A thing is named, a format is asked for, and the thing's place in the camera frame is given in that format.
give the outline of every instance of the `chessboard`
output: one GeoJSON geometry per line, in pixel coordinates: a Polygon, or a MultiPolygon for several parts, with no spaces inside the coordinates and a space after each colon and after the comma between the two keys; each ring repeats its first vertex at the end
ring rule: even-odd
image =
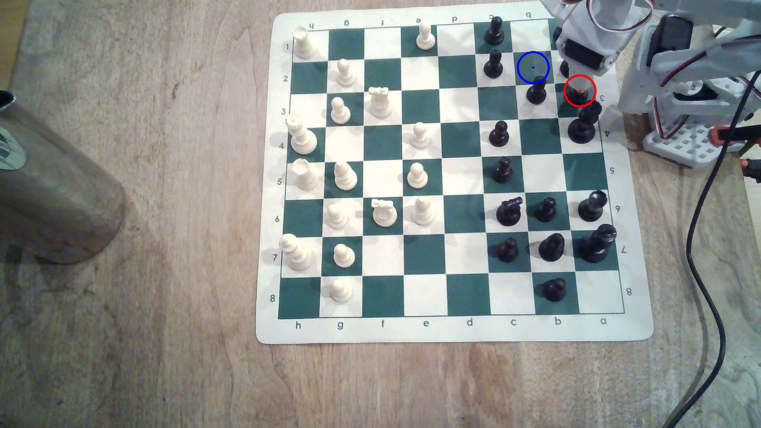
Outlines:
{"type": "Polygon", "coordinates": [[[651,336],[629,153],[616,109],[616,70],[594,79],[589,98],[599,101],[602,113],[593,139],[574,142],[568,128],[580,109],[564,96],[568,79],[560,72],[562,59],[552,38],[556,28],[539,2],[325,11],[275,19],[256,282],[259,341],[651,336]],[[494,16],[502,18],[505,35],[495,46],[485,41],[494,16]],[[416,42],[421,23],[430,24],[435,38],[428,50],[416,42]],[[294,52],[303,49],[295,46],[303,37],[303,30],[295,32],[298,27],[307,31],[313,50],[307,58],[294,52]],[[501,53],[503,65],[497,78],[484,73],[493,50],[501,53]],[[340,60],[353,75],[348,86],[338,83],[346,75],[339,71],[340,60]],[[527,102],[531,82],[543,75],[545,101],[527,102]],[[388,116],[373,114],[371,88],[384,92],[388,116]],[[349,109],[350,117],[339,120],[344,123],[334,121],[335,97],[349,109]],[[308,153],[294,150],[297,142],[286,118],[314,134],[316,145],[308,153]],[[489,140],[498,121],[508,125],[509,140],[502,147],[489,140]],[[412,145],[416,123],[425,124],[423,149],[412,145]],[[501,158],[508,158],[512,168],[506,183],[493,177],[501,158]],[[336,184],[339,162],[356,173],[349,190],[336,184]],[[420,188],[408,182],[415,163],[428,177],[420,188]],[[298,181],[305,171],[308,186],[298,181]],[[587,222],[578,206],[595,190],[605,193],[607,204],[598,220],[587,222]],[[427,225],[413,218],[421,196],[433,218],[427,225]],[[520,218],[505,226],[498,208],[518,197],[520,218]],[[556,210],[549,221],[540,221],[536,209],[547,197],[556,201],[556,210]],[[392,224],[381,226],[374,219],[374,200],[393,204],[397,218],[392,224]],[[327,222],[333,204],[348,217],[339,228],[327,222]],[[590,263],[580,255],[580,244],[602,225],[614,226],[617,236],[605,258],[590,263]],[[293,236],[285,240],[285,234],[293,236]],[[564,238],[565,249],[550,262],[539,247],[554,234],[564,238]],[[508,238],[517,253],[504,262],[500,246],[508,238]],[[353,252],[348,267],[336,262],[339,244],[353,252]],[[307,262],[294,270],[294,257],[307,262]],[[564,296],[551,299],[546,287],[558,278],[564,296]]]}

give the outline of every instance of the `blue circle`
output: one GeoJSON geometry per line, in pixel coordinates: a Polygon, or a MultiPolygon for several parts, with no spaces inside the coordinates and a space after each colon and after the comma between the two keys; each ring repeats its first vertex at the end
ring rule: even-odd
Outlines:
{"type": "Polygon", "coordinates": [[[544,74],[544,77],[540,81],[547,80],[547,76],[549,76],[549,59],[547,59],[547,57],[543,53],[537,52],[536,50],[532,50],[530,52],[526,52],[525,54],[521,55],[520,58],[518,58],[518,64],[516,64],[516,66],[515,66],[515,72],[518,74],[518,77],[521,78],[522,81],[525,81],[526,83],[528,83],[529,85],[532,85],[532,84],[536,83],[535,81],[528,81],[528,80],[526,80],[521,75],[521,60],[523,59],[524,56],[528,55],[529,53],[538,53],[539,55],[542,56],[542,58],[544,58],[544,61],[547,63],[547,73],[544,74]]]}

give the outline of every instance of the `black cable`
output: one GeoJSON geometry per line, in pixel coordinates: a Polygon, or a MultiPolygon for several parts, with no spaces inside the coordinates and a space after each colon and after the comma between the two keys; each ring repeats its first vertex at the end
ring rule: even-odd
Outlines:
{"type": "Polygon", "coordinates": [[[693,394],[693,396],[690,397],[689,400],[687,400],[687,402],[684,405],[682,405],[682,407],[679,408],[679,410],[677,411],[677,414],[674,415],[674,417],[671,419],[671,422],[669,422],[669,424],[667,425],[667,428],[674,428],[682,419],[684,414],[687,413],[687,411],[700,399],[700,397],[703,395],[705,390],[707,390],[708,387],[711,386],[711,383],[716,378],[716,375],[718,375],[718,371],[721,369],[721,364],[724,362],[724,354],[726,353],[726,348],[727,348],[727,335],[724,332],[724,324],[721,322],[721,316],[719,316],[718,314],[716,305],[714,305],[714,302],[711,299],[711,295],[708,293],[708,290],[705,289],[705,284],[703,284],[703,280],[700,278],[700,274],[698,273],[698,270],[695,268],[695,263],[693,262],[693,237],[695,236],[695,227],[698,224],[698,218],[700,217],[700,210],[702,209],[703,203],[705,202],[705,197],[708,195],[708,191],[711,189],[711,185],[713,184],[714,179],[716,178],[718,169],[721,167],[721,163],[724,160],[724,156],[726,156],[727,154],[727,148],[729,147],[729,142],[732,141],[734,130],[735,128],[737,128],[737,123],[740,122],[740,115],[743,113],[743,109],[745,108],[745,103],[748,101],[750,92],[753,90],[753,88],[756,87],[756,80],[758,79],[759,75],[761,75],[761,70],[753,73],[753,77],[750,79],[750,83],[745,88],[743,97],[740,99],[740,103],[737,105],[737,111],[734,112],[734,117],[732,117],[732,123],[729,126],[729,130],[727,131],[727,139],[724,141],[724,144],[721,146],[721,151],[719,152],[718,157],[716,158],[716,164],[714,164],[714,167],[711,170],[710,175],[708,176],[708,180],[705,182],[705,187],[703,187],[703,191],[700,193],[700,198],[698,198],[698,204],[695,207],[695,212],[693,213],[693,220],[689,223],[689,231],[687,232],[686,256],[687,256],[687,263],[689,264],[689,270],[693,273],[693,276],[695,277],[695,282],[698,284],[698,287],[700,288],[700,292],[703,294],[703,297],[705,298],[705,302],[708,304],[708,308],[711,309],[711,313],[713,314],[714,319],[716,320],[716,327],[718,329],[718,356],[716,357],[716,364],[714,365],[713,370],[711,370],[711,373],[708,374],[708,377],[705,378],[705,381],[700,385],[700,388],[698,388],[698,390],[695,391],[695,394],[693,394]]]}

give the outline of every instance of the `red circle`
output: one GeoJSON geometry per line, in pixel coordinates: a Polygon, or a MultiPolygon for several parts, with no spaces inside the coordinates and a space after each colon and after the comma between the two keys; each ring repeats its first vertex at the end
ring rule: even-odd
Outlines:
{"type": "Polygon", "coordinates": [[[565,100],[566,100],[566,101],[568,101],[568,103],[569,103],[570,105],[574,106],[574,107],[586,107],[586,106],[588,106],[589,104],[592,104],[592,101],[594,101],[594,99],[597,97],[597,85],[595,85],[595,84],[594,84],[594,80],[592,80],[591,78],[589,78],[589,76],[586,76],[586,75],[575,75],[575,76],[571,76],[570,78],[568,78],[568,80],[566,80],[566,81],[565,81],[565,86],[563,86],[563,97],[565,97],[565,100]],[[569,99],[568,99],[568,94],[566,94],[566,93],[565,93],[565,90],[568,88],[568,83],[569,83],[569,82],[570,82],[572,79],[575,79],[575,78],[577,78],[577,77],[583,77],[583,78],[586,78],[586,79],[587,79],[589,82],[591,82],[591,84],[592,84],[592,88],[594,88],[594,95],[592,95],[592,99],[591,99],[591,100],[589,100],[589,102],[587,102],[586,104],[583,104],[583,105],[579,105],[579,104],[573,104],[573,103],[571,102],[571,100],[569,100],[569,99]]]}

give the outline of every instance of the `wooden table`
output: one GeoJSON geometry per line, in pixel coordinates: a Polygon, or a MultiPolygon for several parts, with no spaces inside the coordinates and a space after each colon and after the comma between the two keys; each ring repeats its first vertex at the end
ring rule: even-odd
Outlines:
{"type": "MultiPolygon", "coordinates": [[[[699,382],[696,373],[715,361],[715,326],[696,304],[683,255],[708,172],[633,143],[651,339],[256,341],[272,20],[381,4],[431,2],[31,2],[11,89],[116,175],[129,212],[115,241],[81,264],[0,248],[6,424],[650,427],[666,420],[699,382]]],[[[638,141],[641,122],[629,122],[638,141]]],[[[761,426],[761,274],[734,159],[721,169],[695,242],[727,326],[727,360],[683,426],[761,426]]]]}

